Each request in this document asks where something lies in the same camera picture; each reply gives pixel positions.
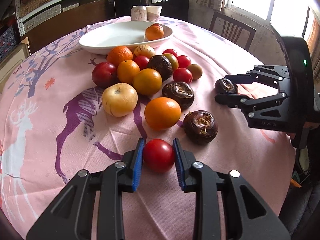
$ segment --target round table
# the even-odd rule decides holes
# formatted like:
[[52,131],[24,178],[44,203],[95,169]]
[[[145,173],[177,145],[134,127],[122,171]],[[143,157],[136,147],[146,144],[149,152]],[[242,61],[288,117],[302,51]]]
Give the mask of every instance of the round table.
[[[173,48],[203,67],[191,83],[195,101],[183,111],[207,110],[219,124],[217,137],[207,146],[188,140],[181,122],[156,132],[144,120],[149,98],[140,98],[133,113],[116,118],[101,107],[102,89],[91,79],[94,66],[105,57],[83,50],[82,35],[102,25],[129,21],[129,17],[87,26],[49,44],[26,59],[11,75],[0,98],[2,210],[14,228],[26,237],[33,223],[79,170],[102,171],[139,137],[178,137],[185,150],[213,170],[238,170],[279,214],[290,183],[295,152],[282,132],[251,129],[239,109],[215,102],[215,82],[226,74],[245,73],[261,64],[254,56],[221,36],[195,25],[161,17],[174,37],[156,48]],[[273,88],[239,86],[252,98],[275,94]],[[152,98],[161,96],[161,90]],[[192,239],[195,195],[181,192],[175,169],[155,174],[143,167],[134,194],[123,194],[127,239]]]

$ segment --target beverage can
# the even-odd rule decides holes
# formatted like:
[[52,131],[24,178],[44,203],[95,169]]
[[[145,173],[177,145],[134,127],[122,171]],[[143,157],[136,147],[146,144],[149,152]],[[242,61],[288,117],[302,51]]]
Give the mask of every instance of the beverage can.
[[147,21],[147,8],[143,5],[133,6],[131,9],[132,21]]

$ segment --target red cherry tomato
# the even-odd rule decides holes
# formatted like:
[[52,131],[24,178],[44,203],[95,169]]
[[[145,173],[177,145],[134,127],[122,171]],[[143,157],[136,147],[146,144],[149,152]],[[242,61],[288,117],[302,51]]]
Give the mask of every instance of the red cherry tomato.
[[181,55],[177,57],[177,60],[179,62],[179,68],[186,68],[191,65],[191,59],[187,56]]
[[175,57],[178,57],[178,53],[174,49],[166,49],[164,52],[162,52],[162,54],[164,54],[164,53],[170,53],[170,54],[174,55]]
[[93,82],[101,88],[108,88],[117,83],[117,68],[110,62],[101,62],[92,71]]
[[169,171],[174,164],[174,152],[169,143],[161,139],[149,141],[142,152],[143,161],[155,172]]
[[137,56],[134,62],[138,64],[140,70],[147,68],[149,59],[146,56]]
[[191,83],[192,82],[192,74],[190,70],[187,68],[178,68],[174,73],[173,73],[173,80],[175,82],[186,82],[186,83]]

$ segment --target wall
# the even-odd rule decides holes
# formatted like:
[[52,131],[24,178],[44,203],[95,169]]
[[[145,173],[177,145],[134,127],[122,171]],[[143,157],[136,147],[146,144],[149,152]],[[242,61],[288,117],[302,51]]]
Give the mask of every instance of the wall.
[[[210,27],[213,13],[214,11],[212,9],[196,4],[196,0],[190,0],[190,23],[208,29]],[[232,11],[231,9],[225,9],[225,14],[256,29],[255,37],[249,49],[249,52],[252,55],[266,65],[286,65],[283,53],[271,30],[235,11]],[[221,30],[219,32],[219,25],[215,25],[214,32],[218,34],[221,33]],[[246,38],[247,35],[241,34],[237,44],[242,46],[242,44],[246,42]]]

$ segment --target orange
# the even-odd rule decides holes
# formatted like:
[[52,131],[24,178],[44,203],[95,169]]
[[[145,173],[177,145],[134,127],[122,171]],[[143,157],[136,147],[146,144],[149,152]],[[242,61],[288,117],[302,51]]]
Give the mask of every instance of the orange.
[[153,130],[166,130],[179,121],[181,108],[171,98],[155,98],[147,104],[144,117]]
[[159,40],[163,37],[163,28],[160,26],[152,25],[146,29],[146,37],[149,41]]
[[117,75],[120,82],[132,85],[133,78],[139,73],[140,68],[133,60],[121,62],[117,69]]
[[118,65],[124,60],[132,60],[132,51],[126,46],[118,46],[113,48],[108,56],[107,61],[118,67]]
[[134,89],[142,95],[152,96],[162,85],[162,78],[158,71],[146,68],[141,70],[133,79]]

